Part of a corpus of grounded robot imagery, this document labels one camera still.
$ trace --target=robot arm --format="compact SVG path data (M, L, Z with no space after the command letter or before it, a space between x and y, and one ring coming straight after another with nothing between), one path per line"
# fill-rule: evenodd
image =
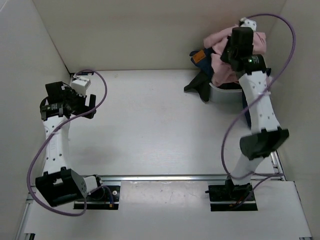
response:
M89 106L85 105L89 86L90 80L82 76L74 78L70 86L61 81L46 84L48 97L40 104L46 138L71 115L79 115L95 107L96 96L92 94ZM95 113L85 117L92 119ZM36 188L51 207L86 198L102 183L96 175L82 177L72 170L68 162L69 128L70 123L67 123L54 133L46 147L42 176L35 179Z
M242 154L225 183L231 199L239 199L249 191L251 176L259 164L289 137L289 131L281 129L275 116L270 92L265 92L268 83L264 58L260 54L253 54L253 37L257 25L246 18L241 19L240 23L243 24L233 28L228 40L225 50L227 58L221 60L230 64L236 72L248 105L261 94L263 97L249 109L252 134L240 139Z

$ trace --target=pink cloth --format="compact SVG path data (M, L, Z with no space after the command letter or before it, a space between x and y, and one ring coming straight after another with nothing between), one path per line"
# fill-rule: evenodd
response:
M238 27L226 28L220 32L216 32L203 40L206 49L213 48L216 53L211 54L211 66L214 70L212 84L219 87L221 84L238 82L236 73L231 69L231 66L220 60L228 39L231 36L232 29ZM266 34L264 32L254 32L253 34L253 54L265 54L267 51Z

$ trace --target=white wall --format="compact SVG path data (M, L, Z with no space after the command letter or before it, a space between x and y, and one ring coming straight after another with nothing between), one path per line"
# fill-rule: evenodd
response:
M320 239L320 1L287 0L282 15L296 30L296 51L272 90L276 114L290 138L279 150L294 180L309 227ZM277 72L291 48L291 34L278 21L268 38L268 64Z
M286 0L33 0L70 72L190 69L203 38ZM275 19L260 18L269 32Z
M14 237L27 197L26 174L44 140L45 84L68 80L32 0L0 0L0 239Z

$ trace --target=white plastic panel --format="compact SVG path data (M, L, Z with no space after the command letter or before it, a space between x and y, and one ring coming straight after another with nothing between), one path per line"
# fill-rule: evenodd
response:
M312 235L320 239L320 1L287 0L282 15L296 32L291 63L272 87L274 111L290 137L279 150L287 179L295 181ZM274 73L286 61L290 30L277 21L268 39Z
M211 212L206 182L122 182L119 210L65 217L32 204L25 233L34 240L299 240L310 237L293 182L267 181L258 211ZM73 204L60 209L75 212Z
M45 84L69 79L32 0L0 0L0 75L0 239L10 240L25 207L29 164L45 139Z
M71 72L190 69L203 38L286 0L33 0ZM267 35L275 23L257 19Z
M102 71L105 103L93 119L76 119L69 130L70 161L82 175L225 174L220 149L224 133L241 103L203 103L185 93L194 70ZM91 76L87 94L104 94ZM230 171L241 154L239 141L251 134L243 117L230 133L226 163ZM258 172L273 173L269 158Z

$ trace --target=white floor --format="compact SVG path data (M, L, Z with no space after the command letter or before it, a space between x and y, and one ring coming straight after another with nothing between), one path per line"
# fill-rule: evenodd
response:
M222 175L224 133L241 104L203 103L184 93L194 70L101 71L108 95L93 119L76 119L69 131L72 168L81 175ZM98 76L88 93L104 94ZM240 137L250 134L245 119L225 148L230 170L240 156ZM270 159L259 173L273 173Z
M258 211L211 212L208 184L121 183L119 210L80 217L49 212L37 203L25 227L34 240L299 240L311 237L295 184L267 181L255 193ZM75 212L72 203L60 210Z

